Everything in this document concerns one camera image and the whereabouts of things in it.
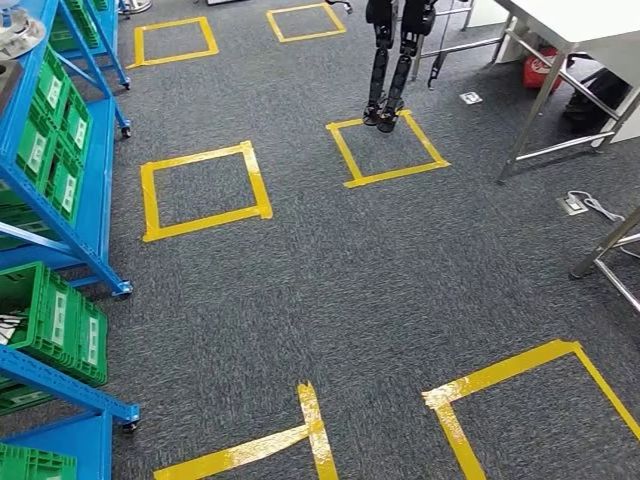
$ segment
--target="blue shelving rack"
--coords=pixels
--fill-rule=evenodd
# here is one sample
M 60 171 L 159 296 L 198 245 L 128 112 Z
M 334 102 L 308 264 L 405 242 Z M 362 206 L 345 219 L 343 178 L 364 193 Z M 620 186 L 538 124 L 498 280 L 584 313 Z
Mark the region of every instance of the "blue shelving rack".
M 140 408 L 85 385 L 35 359 L 0 345 L 0 375 L 30 385 L 74 405 L 85 413 L 2 439 L 78 459 L 78 480 L 109 480 L 113 423 L 133 432 Z
M 103 76 L 94 55 L 108 55 L 112 68 L 118 71 L 122 85 L 129 88 L 130 81 L 115 56 L 117 44 L 118 14 L 115 2 L 109 1 L 109 9 L 98 15 L 91 1 L 85 2 L 85 9 L 96 24 L 100 45 L 97 49 L 89 49 L 80 30 L 75 25 L 69 8 L 62 0 L 23 0 L 19 6 L 26 9 L 31 16 L 39 19 L 47 28 L 46 37 L 37 47 L 20 57 L 23 73 L 14 89 L 12 99 L 0 116 L 0 178 L 32 208 L 45 223 L 55 230 L 61 239 L 53 241 L 39 235 L 26 232 L 0 222 L 0 232 L 29 242 L 29 245 L 11 250 L 0 251 L 0 269 L 32 261 L 44 261 L 53 269 L 62 269 L 86 265 L 91 275 L 77 279 L 71 284 L 81 287 L 96 282 L 103 282 L 114 295 L 131 292 L 130 282 L 118 276 L 109 264 L 109 230 L 111 213 L 111 182 L 113 164 L 114 116 L 119 124 L 122 135 L 131 134 L 131 122 L 120 110 L 113 92 Z M 67 28 L 72 33 L 77 51 L 58 57 L 71 73 L 80 75 L 97 88 L 103 98 L 90 102 L 88 108 L 93 115 L 94 127 L 86 165 L 85 180 L 81 192 L 80 205 L 75 227 L 72 227 L 58 212 L 52 208 L 46 198 L 38 193 L 33 184 L 21 170 L 17 168 L 15 157 L 18 144 L 24 129 L 29 105 L 35 90 L 38 75 L 48 41 L 56 12 L 60 12 Z M 72 59 L 84 59 L 87 70 L 82 70 L 71 62 Z

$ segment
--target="floor power socket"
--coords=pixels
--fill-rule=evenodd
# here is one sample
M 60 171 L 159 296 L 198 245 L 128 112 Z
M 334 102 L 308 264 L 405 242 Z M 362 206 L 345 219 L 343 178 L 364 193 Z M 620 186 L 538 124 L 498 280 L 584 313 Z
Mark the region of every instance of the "floor power socket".
M 558 203 L 562 207 L 562 210 L 567 212 L 568 215 L 577 215 L 579 213 L 584 213 L 589 211 L 583 203 L 582 203 L 579 198 L 569 198 L 569 197 L 561 197 L 557 199 Z

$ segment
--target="yellow floor tape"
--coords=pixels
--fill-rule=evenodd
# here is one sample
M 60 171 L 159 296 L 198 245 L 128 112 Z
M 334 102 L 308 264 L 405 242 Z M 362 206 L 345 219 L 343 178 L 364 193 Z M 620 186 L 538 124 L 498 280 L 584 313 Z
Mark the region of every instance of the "yellow floor tape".
M 365 176 L 362 175 L 362 172 L 361 172 L 360 168 L 358 167 L 358 164 L 355 163 L 355 159 L 353 158 L 353 154 L 351 153 L 351 150 L 349 150 L 349 146 L 346 145 L 346 142 L 345 142 L 344 138 L 342 136 L 342 133 L 340 133 L 341 128 L 362 125 L 362 119 L 356 118 L 353 120 L 346 120 L 343 122 L 330 123 L 327 125 L 327 129 L 331 132 L 331 135 L 333 135 L 334 140 L 336 141 L 338 149 L 340 151 L 343 158 L 344 158 L 344 161 L 346 163 L 349 171 L 351 172 L 351 176 L 353 177 L 353 180 L 345 182 L 344 186 L 347 188 L 362 187 L 370 183 L 413 175 L 414 173 L 427 172 L 436 168 L 448 167 L 450 165 L 449 162 L 442 158 L 442 156 L 440 155 L 440 153 L 438 152 L 433 144 L 429 142 L 429 139 L 426 138 L 426 135 L 425 135 L 424 132 L 423 132 L 422 129 L 420 128 L 420 126 L 416 123 L 413 117 L 411 117 L 411 110 L 401 110 L 398 112 L 398 116 L 404 118 L 409 128 L 411 128 L 411 131 L 413 131 L 414 134 L 417 137 L 427 152 L 429 152 L 433 161 L 422 165 L 416 165 L 414 167 L 400 168 L 398 170 L 391 170 L 389 172 Z
M 169 57 L 154 58 L 147 60 L 144 58 L 144 32 L 149 30 L 158 30 L 161 28 L 179 27 L 182 25 L 189 25 L 197 23 L 200 25 L 200 30 L 207 42 L 207 49 L 199 52 L 183 53 L 181 55 L 172 55 Z M 136 68 L 144 65 L 159 65 L 162 63 L 178 62 L 180 60 L 189 60 L 191 58 L 207 57 L 209 55 L 215 55 L 218 53 L 218 46 L 216 43 L 214 32 L 209 26 L 209 22 L 206 17 L 186 18 L 184 20 L 174 20 L 172 22 L 156 23 L 154 25 L 145 25 L 143 27 L 136 27 L 134 30 L 134 63 L 127 68 Z
M 539 367 L 557 358 L 575 354 L 593 380 L 602 390 L 626 425 L 640 440 L 640 427 L 607 382 L 582 350 L 578 342 L 553 340 L 544 345 L 528 350 L 515 357 L 473 372 L 429 392 L 423 393 L 425 403 L 433 410 L 440 421 L 449 444 L 454 450 L 460 468 L 469 480 L 484 480 L 486 477 L 480 462 L 463 431 L 451 402 L 460 400 L 472 393 L 479 392 L 515 375 Z
M 296 37 L 285 37 L 284 34 L 282 34 L 282 31 L 280 30 L 280 27 L 278 26 L 278 23 L 275 22 L 275 18 L 274 18 L 274 16 L 273 16 L 276 13 L 296 12 L 296 11 L 299 11 L 299 10 L 308 10 L 309 8 L 322 8 L 322 9 L 324 9 L 325 12 L 327 12 L 327 15 L 328 15 L 329 18 L 331 18 L 331 21 L 334 22 L 334 25 L 336 26 L 336 30 L 331 30 L 330 32 L 309 33 L 309 34 L 307 34 L 307 35 L 298 35 L 298 36 L 296 36 Z M 302 5 L 302 6 L 300 6 L 300 7 L 279 8 L 278 10 L 267 10 L 266 11 L 266 19 L 269 21 L 269 24 L 271 25 L 271 28 L 272 28 L 272 30 L 273 30 L 273 33 L 275 33 L 275 36 L 278 37 L 278 41 L 279 41 L 280 43 L 295 42 L 295 41 L 297 41 L 297 40 L 310 40 L 312 38 L 329 37 L 329 36 L 331 36 L 331 35 L 338 35 L 338 34 L 344 33 L 344 32 L 346 31 L 346 29 L 344 28 L 344 25 L 343 25 L 342 22 L 340 21 L 340 19 L 337 17 L 337 15 L 334 13 L 334 11 L 331 10 L 331 7 L 330 7 L 329 5 L 328 5 L 325 2 L 314 3 L 312 5 Z
M 155 182 L 153 180 L 153 174 L 155 172 L 165 168 L 187 165 L 189 163 L 202 162 L 204 160 L 213 160 L 237 153 L 242 154 L 245 159 L 245 166 L 247 168 L 247 175 L 248 175 L 251 184 L 251 189 L 254 191 L 254 196 L 256 199 L 256 205 L 241 208 L 238 210 L 232 210 L 230 212 L 220 213 L 217 215 L 211 215 L 210 217 L 198 218 L 197 220 L 191 220 L 176 225 L 166 227 L 160 226 L 160 216 L 158 212 L 158 199 L 155 194 Z M 251 145 L 251 142 L 249 141 L 241 142 L 238 145 L 232 147 L 212 150 L 210 152 L 196 153 L 195 155 L 187 155 L 185 157 L 170 158 L 158 162 L 149 162 L 140 167 L 140 177 L 142 179 L 143 200 L 144 202 L 145 222 L 146 224 L 146 233 L 145 233 L 143 237 L 143 240 L 145 242 L 152 242 L 162 238 L 194 232 L 196 230 L 235 222 L 249 217 L 260 216 L 260 218 L 269 219 L 273 216 L 273 212 L 271 209 L 271 203 L 269 201 L 269 196 L 266 194 L 266 189 L 264 186 L 264 182 L 260 175 L 258 163 L 256 160 L 256 154 L 254 151 L 254 147 Z
M 315 390 L 310 383 L 298 385 L 297 390 L 304 425 L 158 470 L 153 476 L 155 480 L 200 480 L 261 460 L 309 438 L 318 480 L 337 480 Z

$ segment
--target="red bag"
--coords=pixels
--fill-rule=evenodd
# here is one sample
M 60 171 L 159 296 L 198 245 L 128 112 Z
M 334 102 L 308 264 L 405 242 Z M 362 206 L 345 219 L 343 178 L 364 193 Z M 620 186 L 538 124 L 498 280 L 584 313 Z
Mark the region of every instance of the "red bag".
M 555 55 L 558 54 L 558 50 L 553 47 L 542 48 L 540 52 L 550 63 L 553 63 L 555 59 Z M 544 80 L 546 78 L 546 75 L 549 70 L 551 69 L 543 62 L 533 55 L 530 55 L 525 60 L 522 83 L 525 88 L 540 88 L 542 87 L 542 84 L 544 83 Z M 555 91 L 556 88 L 559 87 L 561 83 L 562 83 L 562 79 L 558 76 L 558 79 L 555 80 L 555 83 L 553 84 L 553 88 L 552 88 L 551 91 Z

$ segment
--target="black robot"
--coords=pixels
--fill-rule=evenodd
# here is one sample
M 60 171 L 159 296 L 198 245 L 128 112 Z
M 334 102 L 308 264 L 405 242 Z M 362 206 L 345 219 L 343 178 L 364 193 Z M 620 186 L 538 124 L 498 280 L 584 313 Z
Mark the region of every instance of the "black robot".
M 348 2 L 325 0 L 329 4 L 345 3 L 347 12 L 352 8 Z M 398 23 L 398 0 L 368 0 L 367 23 L 374 26 L 376 32 L 376 57 L 371 73 L 369 102 L 365 109 L 362 120 L 365 125 L 377 126 L 381 132 L 392 132 L 398 121 L 398 112 L 404 103 L 402 91 L 409 76 L 411 62 L 419 54 L 418 37 L 429 35 L 435 21 L 435 2 L 438 0 L 406 0 L 400 27 L 400 58 L 391 80 L 389 95 L 383 90 L 389 50 L 393 47 L 395 25 Z

